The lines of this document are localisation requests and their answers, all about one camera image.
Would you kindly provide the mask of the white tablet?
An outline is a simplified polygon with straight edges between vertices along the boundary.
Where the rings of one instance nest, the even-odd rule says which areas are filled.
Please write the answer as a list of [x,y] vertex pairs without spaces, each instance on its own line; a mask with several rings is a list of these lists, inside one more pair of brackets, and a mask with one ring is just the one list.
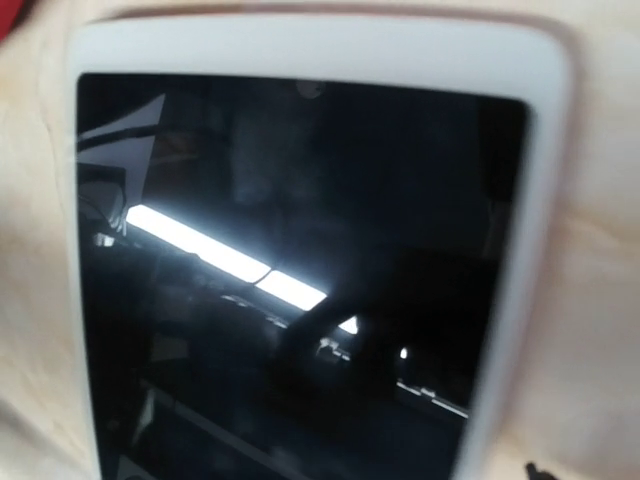
[[574,72],[540,22],[131,12],[69,55],[96,479],[481,479]]

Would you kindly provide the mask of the red backpack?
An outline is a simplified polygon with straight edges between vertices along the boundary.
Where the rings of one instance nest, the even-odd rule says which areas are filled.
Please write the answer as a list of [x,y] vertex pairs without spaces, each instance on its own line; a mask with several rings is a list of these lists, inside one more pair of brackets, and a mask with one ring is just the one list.
[[0,0],[0,40],[11,32],[23,4],[23,0]]

